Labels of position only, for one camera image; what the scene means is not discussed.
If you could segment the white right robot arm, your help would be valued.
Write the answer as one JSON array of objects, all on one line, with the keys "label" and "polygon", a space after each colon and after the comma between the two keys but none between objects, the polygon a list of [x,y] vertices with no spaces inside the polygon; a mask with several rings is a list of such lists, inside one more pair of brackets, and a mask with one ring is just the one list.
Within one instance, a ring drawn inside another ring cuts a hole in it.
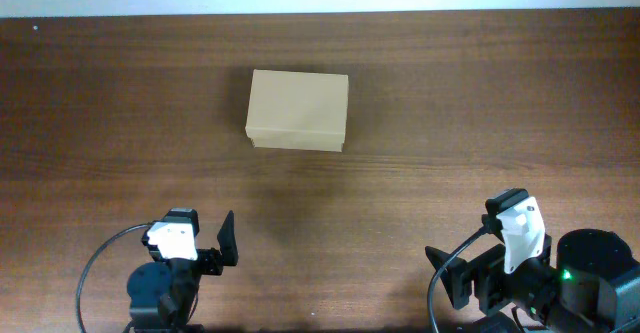
[{"label": "white right robot arm", "polygon": [[434,247],[425,254],[451,305],[476,297],[483,318],[467,332],[522,332],[525,313],[545,332],[636,332],[639,263],[612,231],[580,229],[558,242],[546,237],[542,252],[505,272],[498,244],[471,261]]}]

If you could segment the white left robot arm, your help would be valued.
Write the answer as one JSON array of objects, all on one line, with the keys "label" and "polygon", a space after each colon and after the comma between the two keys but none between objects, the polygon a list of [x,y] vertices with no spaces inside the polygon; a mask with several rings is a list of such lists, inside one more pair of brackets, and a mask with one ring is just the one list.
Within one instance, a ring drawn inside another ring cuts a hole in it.
[{"label": "white left robot arm", "polygon": [[201,324],[190,322],[197,307],[201,278],[220,276],[238,264],[235,216],[228,212],[217,233],[217,247],[199,249],[198,212],[172,208],[150,224],[141,238],[152,261],[129,276],[129,315],[135,332],[202,333]]}]

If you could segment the cardboard box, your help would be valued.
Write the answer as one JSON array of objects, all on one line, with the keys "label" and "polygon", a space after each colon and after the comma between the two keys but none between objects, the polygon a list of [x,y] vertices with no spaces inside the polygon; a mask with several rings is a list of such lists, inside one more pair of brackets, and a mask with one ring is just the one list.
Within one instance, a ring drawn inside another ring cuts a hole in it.
[{"label": "cardboard box", "polygon": [[256,69],[246,134],[256,148],[340,152],[348,93],[346,75]]}]

